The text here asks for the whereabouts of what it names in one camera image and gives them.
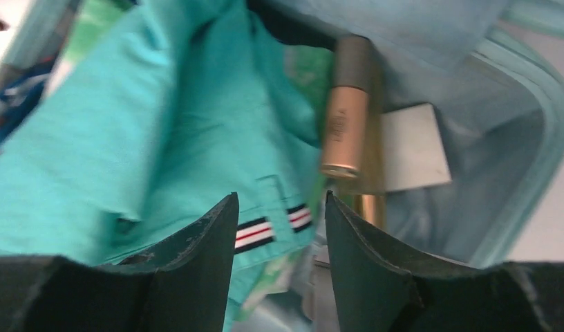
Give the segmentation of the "light blue hard-shell suitcase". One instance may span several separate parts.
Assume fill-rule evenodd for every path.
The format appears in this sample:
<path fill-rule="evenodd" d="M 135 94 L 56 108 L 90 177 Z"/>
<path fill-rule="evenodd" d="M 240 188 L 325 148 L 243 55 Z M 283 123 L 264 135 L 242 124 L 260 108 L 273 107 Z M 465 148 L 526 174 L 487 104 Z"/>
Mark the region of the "light blue hard-shell suitcase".
<path fill-rule="evenodd" d="M 362 218 L 354 204 L 361 170 L 355 178 L 321 172 L 335 49 L 344 36 L 372 43 L 372 83 L 375 76 L 382 78 L 383 114 L 433 106 L 452 176 L 443 185 L 386 191 L 386 227 L 380 230 L 468 267 L 505 263 L 503 255 L 564 155 L 564 81 L 496 21 L 536 9 L 564 33 L 564 6 L 553 1 L 267 2 L 332 40 L 329 46 L 310 46 L 333 56 L 323 113 L 317 116 L 319 161 L 308 198 L 316 228 L 304 248 L 314 250 L 312 290 L 309 297 L 285 292 L 297 294 L 311 331 L 342 331 L 326 233 L 328 193 Z"/>

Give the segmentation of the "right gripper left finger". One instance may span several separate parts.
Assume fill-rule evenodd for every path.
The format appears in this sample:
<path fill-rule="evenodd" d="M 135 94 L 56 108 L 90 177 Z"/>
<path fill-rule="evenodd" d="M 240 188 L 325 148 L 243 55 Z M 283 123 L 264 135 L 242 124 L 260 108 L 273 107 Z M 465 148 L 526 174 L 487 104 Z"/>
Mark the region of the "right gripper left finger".
<path fill-rule="evenodd" d="M 220 331 L 237 223 L 230 194 L 117 265 L 0 257 L 0 331 Z"/>

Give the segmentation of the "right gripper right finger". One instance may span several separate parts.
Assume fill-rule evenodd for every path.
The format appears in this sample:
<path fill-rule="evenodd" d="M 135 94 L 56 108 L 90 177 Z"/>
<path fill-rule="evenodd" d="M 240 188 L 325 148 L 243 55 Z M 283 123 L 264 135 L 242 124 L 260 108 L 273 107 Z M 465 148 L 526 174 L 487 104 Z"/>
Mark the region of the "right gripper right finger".
<path fill-rule="evenodd" d="M 417 250 L 326 198 L 342 331 L 564 331 L 564 262 L 468 267 Z"/>

